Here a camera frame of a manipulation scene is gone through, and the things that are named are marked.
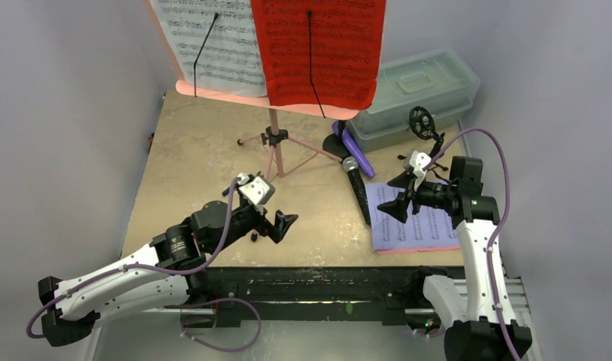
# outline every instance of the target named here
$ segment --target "music stand tripod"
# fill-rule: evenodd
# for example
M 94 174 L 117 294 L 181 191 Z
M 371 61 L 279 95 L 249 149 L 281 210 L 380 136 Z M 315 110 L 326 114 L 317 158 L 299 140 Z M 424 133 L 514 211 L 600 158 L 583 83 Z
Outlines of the music stand tripod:
M 247 138 L 238 139 L 239 145 L 244 145 L 244 143 L 255 139 L 261 139 L 262 144 L 264 145 L 266 145 L 266 143 L 268 142 L 268 161 L 266 163 L 266 173 L 264 173 L 264 178 L 268 181 L 273 181 L 275 177 L 286 177 L 288 174 L 293 173 L 296 169 L 302 167 L 304 164 L 311 161 L 314 157 L 317 156 L 317 154 L 322 154 L 324 156 L 327 156 L 331 160 L 341 162 L 340 157 L 332 153 L 326 152 L 321 148 L 315 147 L 307 141 L 293 137 L 286 129 L 280 129 L 279 123 L 277 122 L 277 110 L 269 108 L 268 115 L 270 117 L 271 125 L 266 128 L 265 132 L 257 135 L 251 135 Z M 297 166 L 295 166 L 295 168 L 289 171 L 284 171 L 281 146 L 282 141 L 291 141 L 295 144 L 301 145 L 302 147 L 306 147 L 315 153 L 309 158 L 307 158 L 305 161 L 299 163 Z M 275 161 L 275 164 L 277 165 L 277 174 L 271 179 L 269 178 L 269 176 L 271 175 L 271 165 L 273 164 L 273 161 Z

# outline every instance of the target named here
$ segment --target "microphone head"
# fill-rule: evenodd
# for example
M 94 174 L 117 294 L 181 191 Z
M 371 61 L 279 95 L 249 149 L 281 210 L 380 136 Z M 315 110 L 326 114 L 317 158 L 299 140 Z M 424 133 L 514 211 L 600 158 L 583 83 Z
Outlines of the microphone head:
M 357 159 L 352 156 L 349 156 L 344 159 L 343 162 L 341 162 L 341 167 L 346 173 L 348 173 L 349 171 L 359 168 L 359 163 L 357 162 Z

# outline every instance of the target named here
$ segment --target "red sheet music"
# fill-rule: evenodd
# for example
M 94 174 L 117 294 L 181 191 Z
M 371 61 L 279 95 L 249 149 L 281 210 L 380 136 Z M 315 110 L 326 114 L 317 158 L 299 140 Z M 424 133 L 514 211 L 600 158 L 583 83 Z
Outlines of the red sheet music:
M 271 105 L 317 104 L 309 78 L 312 54 L 322 104 L 370 106 L 386 0 L 251 0 L 251 5 Z

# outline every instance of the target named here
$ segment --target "pink music stand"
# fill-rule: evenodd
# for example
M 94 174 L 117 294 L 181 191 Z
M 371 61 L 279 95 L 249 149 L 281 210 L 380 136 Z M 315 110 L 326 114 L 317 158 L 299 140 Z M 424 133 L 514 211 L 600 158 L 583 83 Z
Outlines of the pink music stand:
M 180 94 L 184 94 L 185 96 L 194 96 L 193 85 L 188 84 L 184 80 L 178 80 L 177 83 L 175 84 L 175 89 Z M 258 107 L 268 108 L 268 118 L 271 124 L 271 134 L 272 135 L 280 134 L 280 126 L 277 121 L 277 109 L 280 109 L 282 111 L 294 111 L 296 113 L 302 113 L 302 114 L 308 114 L 308 115 L 321 115 L 322 114 L 319 105 L 297 104 L 297 105 L 286 105 L 282 107 L 275 107 L 275 106 L 271 106 L 267 97 L 249 98 L 246 96 L 234 96 L 232 94 L 227 94 L 227 93 L 217 92 L 215 90 L 202 89 L 202 88 L 197 88 L 197 96 L 202 97 L 202 98 L 207 98 L 207 99 L 223 100 L 227 102 L 234 102 L 234 103 L 240 103 L 240 104 L 246 104 L 246 105 L 255 105 Z M 357 113 L 359 112 L 358 110 L 338 108 L 338 107 L 333 107 L 331 105 L 323 105 L 323 109 L 324 109 L 324 113 L 328 117 L 331 117 L 333 119 L 339 119 L 339 120 L 348 120 L 354 117 L 355 115 L 357 115 Z M 332 153 L 326 152 L 325 150 L 319 147 L 315 147 L 314 145 L 308 143 L 307 141 L 304 141 L 299 138 L 295 138 L 290 134 L 291 133 L 289 132 L 288 138 L 286 138 L 285 140 L 292 141 L 293 143 L 299 144 L 302 147 L 306 147 L 315 153 L 311 157 L 307 158 L 305 161 L 299 163 L 294 168 L 290 169 L 289 171 L 284 171 L 281 143 L 277 143 L 276 145 L 271 145 L 270 151 L 268 152 L 268 161 L 266 163 L 266 173 L 265 173 L 266 179 L 270 181 L 274 179 L 274 177 L 272 179 L 270 178 L 271 165 L 273 164 L 273 160 L 275 161 L 275 164 L 277 165 L 277 176 L 280 178 L 286 177 L 288 174 L 292 173 L 297 168 L 303 166 L 308 161 L 312 160 L 315 156 L 317 156 L 317 154 L 322 154 L 336 162 L 341 162 L 340 157 Z M 260 132 L 257 135 L 251 135 L 250 137 L 238 139 L 237 142 L 238 144 L 243 145 L 244 143 L 248 141 L 260 139 L 262 135 L 264 135 L 264 133 Z

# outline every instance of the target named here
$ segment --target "tabletop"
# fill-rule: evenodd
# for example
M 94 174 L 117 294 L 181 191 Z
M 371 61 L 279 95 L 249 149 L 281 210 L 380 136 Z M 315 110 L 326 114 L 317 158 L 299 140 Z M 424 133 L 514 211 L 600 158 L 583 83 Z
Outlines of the tabletop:
M 331 134 L 332 119 L 278 111 L 280 128 L 320 146 Z M 167 92 L 144 176 L 123 245 L 123 256 L 181 222 L 205 203 L 223 200 L 222 191 L 238 173 L 264 171 L 268 151 L 259 141 L 237 145 L 239 138 L 264 132 L 268 109 Z M 443 129 L 446 139 L 456 127 Z M 403 171 L 399 154 L 429 153 L 433 142 L 409 141 L 366 154 L 377 175 L 366 183 L 386 182 Z M 312 152 L 282 143 L 284 167 L 292 168 Z M 456 142 L 444 159 L 461 155 Z M 266 205 L 298 214 L 279 244 L 268 238 L 242 238 L 223 250 L 220 266 L 384 266 L 463 265 L 460 250 L 377 255 L 348 178 L 341 165 L 317 156 L 288 177 L 273 180 L 275 194 Z

